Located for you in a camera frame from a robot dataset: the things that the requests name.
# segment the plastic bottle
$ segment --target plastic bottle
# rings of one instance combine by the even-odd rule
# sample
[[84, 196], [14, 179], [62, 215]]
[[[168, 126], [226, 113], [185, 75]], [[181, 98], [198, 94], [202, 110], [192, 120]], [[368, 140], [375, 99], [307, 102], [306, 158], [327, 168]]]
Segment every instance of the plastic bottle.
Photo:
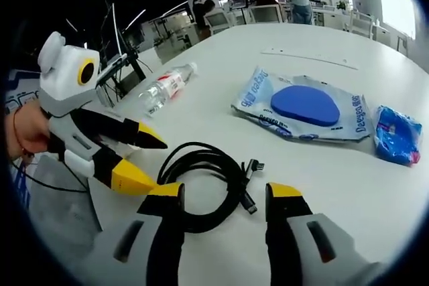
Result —
[[196, 73], [196, 64], [190, 63], [172, 68], [151, 83], [139, 95], [145, 111], [152, 114], [162, 108], [177, 92], [186, 86], [194, 73]]

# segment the white table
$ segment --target white table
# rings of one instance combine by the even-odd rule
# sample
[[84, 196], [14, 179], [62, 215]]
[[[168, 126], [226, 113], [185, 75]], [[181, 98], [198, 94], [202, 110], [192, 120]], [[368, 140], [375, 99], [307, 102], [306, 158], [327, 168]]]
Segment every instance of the white table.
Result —
[[[359, 70], [260, 54], [270, 46], [346, 58], [353, 60]], [[233, 27], [180, 54], [156, 74], [188, 62], [198, 64], [199, 77], [148, 121], [170, 148], [137, 152], [131, 160], [156, 177], [171, 150], [181, 143], [202, 141], [219, 147], [238, 162], [256, 158], [265, 162], [265, 169], [248, 186], [259, 209], [257, 213], [250, 216], [239, 206], [216, 229], [186, 235], [180, 285], [269, 285], [265, 245], [267, 182], [301, 190], [312, 211], [326, 214], [345, 229], [369, 261], [388, 263], [399, 254], [427, 206], [427, 137], [422, 142], [420, 163], [409, 168], [352, 149], [285, 141], [235, 116], [230, 104], [256, 65], [260, 65], [269, 72], [306, 74], [364, 94], [372, 105], [386, 104], [412, 115], [427, 129], [429, 77], [422, 69], [393, 49], [361, 36], [286, 23]], [[119, 111], [142, 118], [138, 94], [144, 86], [129, 93], [119, 104]], [[215, 178], [190, 177], [184, 179], [186, 209], [200, 214], [213, 211], [225, 197], [225, 184]], [[120, 198], [94, 182], [91, 190], [96, 209], [102, 206], [108, 213], [101, 220], [105, 223], [116, 215], [135, 211], [139, 205], [139, 198]]]

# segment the white robot head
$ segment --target white robot head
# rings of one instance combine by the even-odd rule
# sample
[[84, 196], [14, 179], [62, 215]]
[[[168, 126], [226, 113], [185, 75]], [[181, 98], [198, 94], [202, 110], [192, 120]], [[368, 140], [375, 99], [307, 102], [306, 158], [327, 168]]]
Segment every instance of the white robot head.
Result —
[[65, 43], [64, 37], [53, 32], [38, 58], [42, 108], [58, 116], [93, 99], [100, 66], [97, 51]]

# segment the white desk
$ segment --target white desk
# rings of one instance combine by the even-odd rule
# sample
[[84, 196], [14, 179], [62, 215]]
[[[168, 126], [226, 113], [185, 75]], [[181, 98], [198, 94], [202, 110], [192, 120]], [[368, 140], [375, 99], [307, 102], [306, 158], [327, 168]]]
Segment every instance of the white desk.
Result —
[[[269, 46], [344, 57], [359, 63], [359, 70], [260, 54]], [[156, 177], [171, 150], [181, 143], [202, 141], [222, 149], [238, 162], [256, 158], [265, 162], [265, 169], [248, 186], [258, 212], [250, 216], [239, 206], [216, 229], [186, 235], [179, 285], [269, 285], [265, 184], [270, 181], [301, 190], [312, 211], [325, 213], [345, 229], [354, 237], [357, 250], [370, 261], [389, 262], [406, 246], [428, 200], [427, 136], [422, 142], [420, 163], [408, 168], [360, 151], [285, 141], [236, 117], [230, 103], [255, 66], [260, 65], [269, 72], [306, 74], [364, 94], [369, 103], [386, 104], [412, 115], [427, 129], [429, 76], [415, 63], [358, 35], [286, 23], [233, 27], [190, 48], [158, 72], [188, 62], [198, 64], [199, 77], [149, 122], [170, 148], [137, 152], [131, 160]], [[137, 97], [143, 87], [144, 84], [137, 86], [129, 93], [118, 110], [140, 119], [143, 113]], [[184, 181], [186, 209], [190, 212], [213, 211], [225, 197], [225, 184], [215, 178]], [[118, 212], [133, 212], [139, 205], [139, 200], [119, 200], [110, 191], [103, 194], [104, 199], [93, 194], [93, 201], [96, 209], [102, 205], [110, 217]]]

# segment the bottle label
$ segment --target bottle label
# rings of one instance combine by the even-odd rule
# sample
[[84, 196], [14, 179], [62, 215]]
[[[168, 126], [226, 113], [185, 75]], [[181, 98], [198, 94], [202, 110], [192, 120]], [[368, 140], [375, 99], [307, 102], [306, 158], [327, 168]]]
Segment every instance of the bottle label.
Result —
[[168, 72], [158, 78], [158, 82], [164, 87], [168, 96], [172, 98], [179, 90], [185, 87], [185, 82], [179, 72]]

